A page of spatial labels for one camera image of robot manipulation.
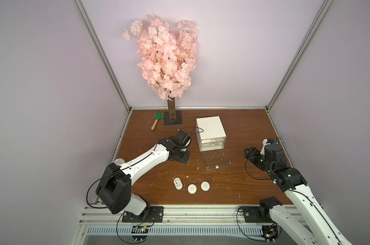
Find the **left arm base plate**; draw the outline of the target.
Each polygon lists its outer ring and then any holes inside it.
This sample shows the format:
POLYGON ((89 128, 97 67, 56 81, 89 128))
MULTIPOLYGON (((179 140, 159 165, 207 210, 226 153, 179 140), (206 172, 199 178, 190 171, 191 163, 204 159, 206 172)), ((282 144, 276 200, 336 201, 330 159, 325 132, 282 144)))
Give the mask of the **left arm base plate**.
POLYGON ((122 217, 123 223, 162 223, 164 213, 163 206, 147 206, 141 214, 136 215, 125 211, 122 217))

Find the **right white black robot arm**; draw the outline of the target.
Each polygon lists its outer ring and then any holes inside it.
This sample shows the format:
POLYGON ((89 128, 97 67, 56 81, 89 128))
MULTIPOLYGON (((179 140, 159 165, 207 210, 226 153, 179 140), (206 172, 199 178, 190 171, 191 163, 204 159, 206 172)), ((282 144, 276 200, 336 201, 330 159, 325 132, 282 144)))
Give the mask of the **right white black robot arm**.
POLYGON ((350 244, 316 200, 303 175, 288 166, 285 152, 275 140, 265 139, 261 150, 255 147, 244 149, 244 157, 268 174, 306 222, 305 226, 302 225, 276 197, 263 199, 255 217, 275 225, 272 231, 263 233, 266 241, 276 239, 279 228, 282 228, 298 245, 350 244))

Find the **white three-drawer cabinet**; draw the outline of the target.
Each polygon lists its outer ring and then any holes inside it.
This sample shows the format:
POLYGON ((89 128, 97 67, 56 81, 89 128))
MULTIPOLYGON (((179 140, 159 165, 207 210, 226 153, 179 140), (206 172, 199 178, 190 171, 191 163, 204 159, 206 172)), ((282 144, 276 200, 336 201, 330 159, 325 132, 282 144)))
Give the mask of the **white three-drawer cabinet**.
POLYGON ((226 133, 219 116, 196 119, 200 152, 224 149, 226 133))

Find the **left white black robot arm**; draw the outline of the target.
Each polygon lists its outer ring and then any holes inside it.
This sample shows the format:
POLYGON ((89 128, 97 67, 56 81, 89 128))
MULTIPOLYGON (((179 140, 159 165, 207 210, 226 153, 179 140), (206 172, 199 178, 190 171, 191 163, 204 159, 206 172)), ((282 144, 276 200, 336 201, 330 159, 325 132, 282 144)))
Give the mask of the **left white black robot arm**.
POLYGON ((162 138, 147 152, 125 162, 119 158, 108 165, 99 180, 96 195, 103 201, 112 214, 121 211, 145 219, 150 205, 142 197, 132 193, 135 182, 157 165, 170 161, 183 164, 188 162, 192 138, 183 130, 172 137, 162 138))

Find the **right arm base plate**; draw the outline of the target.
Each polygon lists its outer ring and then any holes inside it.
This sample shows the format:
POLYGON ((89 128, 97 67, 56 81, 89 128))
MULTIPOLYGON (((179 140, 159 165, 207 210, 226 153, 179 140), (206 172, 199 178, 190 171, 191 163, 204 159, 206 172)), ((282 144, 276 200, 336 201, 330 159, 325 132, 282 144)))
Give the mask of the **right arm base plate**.
POLYGON ((246 223, 274 223, 269 210, 260 206, 243 206, 239 208, 246 223))

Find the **clear bottom drawer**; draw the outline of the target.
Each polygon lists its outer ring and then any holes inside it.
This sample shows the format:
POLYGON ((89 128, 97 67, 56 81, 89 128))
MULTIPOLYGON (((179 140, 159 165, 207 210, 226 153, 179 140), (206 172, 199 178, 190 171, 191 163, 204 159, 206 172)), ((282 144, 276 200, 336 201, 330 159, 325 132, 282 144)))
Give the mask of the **clear bottom drawer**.
POLYGON ((230 158, 226 149, 204 151, 201 153, 206 170, 221 169, 230 166, 230 158))

